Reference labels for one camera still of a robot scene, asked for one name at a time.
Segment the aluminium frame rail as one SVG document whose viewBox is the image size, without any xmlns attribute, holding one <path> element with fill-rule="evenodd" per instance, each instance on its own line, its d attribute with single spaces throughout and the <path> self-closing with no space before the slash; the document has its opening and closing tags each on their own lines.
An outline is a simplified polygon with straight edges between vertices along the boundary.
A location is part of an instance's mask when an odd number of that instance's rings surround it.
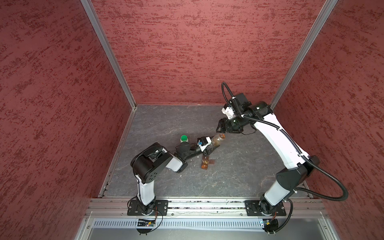
<svg viewBox="0 0 384 240">
<path fill-rule="evenodd" d="M 257 199 L 244 198 L 159 198 L 169 201 L 166 216 L 159 218 L 266 218 L 248 217 L 244 201 Z M 86 216 L 93 218 L 133 218 L 141 216 L 128 216 L 128 198 L 100 198 L 92 199 Z M 284 202 L 287 215 L 277 217 L 284 219 L 291 216 L 293 219 L 328 219 L 330 216 L 320 199 L 293 198 L 293 212 L 290 213 L 290 204 Z"/>
</svg>

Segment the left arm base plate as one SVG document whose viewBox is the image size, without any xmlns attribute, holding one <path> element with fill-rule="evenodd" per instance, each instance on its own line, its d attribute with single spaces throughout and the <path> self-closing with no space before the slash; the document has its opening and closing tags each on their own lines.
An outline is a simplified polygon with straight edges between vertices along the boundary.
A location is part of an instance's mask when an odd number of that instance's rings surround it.
<svg viewBox="0 0 384 240">
<path fill-rule="evenodd" d="M 139 200 L 134 199 L 128 202 L 128 216 L 166 216 L 168 211 L 169 201 L 167 200 L 154 200 L 147 206 L 142 204 Z"/>
</svg>

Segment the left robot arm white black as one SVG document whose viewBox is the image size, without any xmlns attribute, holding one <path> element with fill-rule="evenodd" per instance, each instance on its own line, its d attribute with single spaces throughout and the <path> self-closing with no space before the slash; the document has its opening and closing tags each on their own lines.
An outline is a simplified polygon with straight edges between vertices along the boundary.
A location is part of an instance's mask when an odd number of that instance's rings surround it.
<svg viewBox="0 0 384 240">
<path fill-rule="evenodd" d="M 199 155 L 207 157 L 217 148 L 214 143 L 200 139 L 198 143 L 180 143 L 173 154 L 159 143 L 154 143 L 136 155 L 131 161 L 131 167 L 138 182 L 140 208 L 147 215 L 155 209 L 155 178 L 165 168 L 181 173 L 187 168 L 188 160 Z"/>
</svg>

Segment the white bottle green cap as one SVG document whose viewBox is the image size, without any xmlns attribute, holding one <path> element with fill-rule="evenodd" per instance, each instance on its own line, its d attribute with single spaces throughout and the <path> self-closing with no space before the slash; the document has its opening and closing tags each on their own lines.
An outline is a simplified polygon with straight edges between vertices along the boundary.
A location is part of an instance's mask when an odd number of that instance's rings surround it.
<svg viewBox="0 0 384 240">
<path fill-rule="evenodd" d="M 182 135 L 182 136 L 180 137 L 180 142 L 181 142 L 181 143 L 188 143 L 188 142 L 189 142 L 189 138 L 188 138 L 188 136 L 187 136 L 187 135 Z"/>
</svg>

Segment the amber pill bottle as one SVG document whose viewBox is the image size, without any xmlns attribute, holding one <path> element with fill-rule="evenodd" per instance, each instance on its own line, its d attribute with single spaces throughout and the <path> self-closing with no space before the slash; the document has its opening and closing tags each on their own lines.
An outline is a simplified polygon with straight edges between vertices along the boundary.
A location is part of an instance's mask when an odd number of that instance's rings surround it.
<svg viewBox="0 0 384 240">
<path fill-rule="evenodd" d="M 225 134 L 219 133 L 216 134 L 214 137 L 211 138 L 212 146 L 218 147 L 222 144 L 222 142 L 225 140 L 226 136 Z"/>
</svg>

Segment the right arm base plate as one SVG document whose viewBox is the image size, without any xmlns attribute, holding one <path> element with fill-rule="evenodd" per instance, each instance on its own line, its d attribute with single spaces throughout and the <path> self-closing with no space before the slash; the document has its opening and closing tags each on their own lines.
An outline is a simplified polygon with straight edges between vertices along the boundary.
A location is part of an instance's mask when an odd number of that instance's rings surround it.
<svg viewBox="0 0 384 240">
<path fill-rule="evenodd" d="M 283 202 L 278 203 L 272 207 L 271 210 L 267 210 L 265 213 L 262 211 L 260 200 L 246 200 L 244 201 L 245 210 L 248 217 L 267 217 L 272 218 L 274 216 L 284 217 L 287 215 Z"/>
</svg>

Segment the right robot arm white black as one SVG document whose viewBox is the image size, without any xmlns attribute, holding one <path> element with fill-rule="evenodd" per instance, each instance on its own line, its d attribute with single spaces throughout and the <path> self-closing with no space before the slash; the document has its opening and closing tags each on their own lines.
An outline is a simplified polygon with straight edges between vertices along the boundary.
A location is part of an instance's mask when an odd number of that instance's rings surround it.
<svg viewBox="0 0 384 240">
<path fill-rule="evenodd" d="M 261 132 L 279 154 L 285 168 L 276 174 L 272 186 L 260 198 L 260 211 L 269 216 L 276 206 L 296 193 L 299 185 L 311 174 L 313 167 L 303 157 L 308 153 L 294 144 L 269 105 L 259 102 L 238 103 L 232 99 L 222 108 L 225 118 L 219 121 L 218 133 L 241 134 L 246 125 Z"/>
</svg>

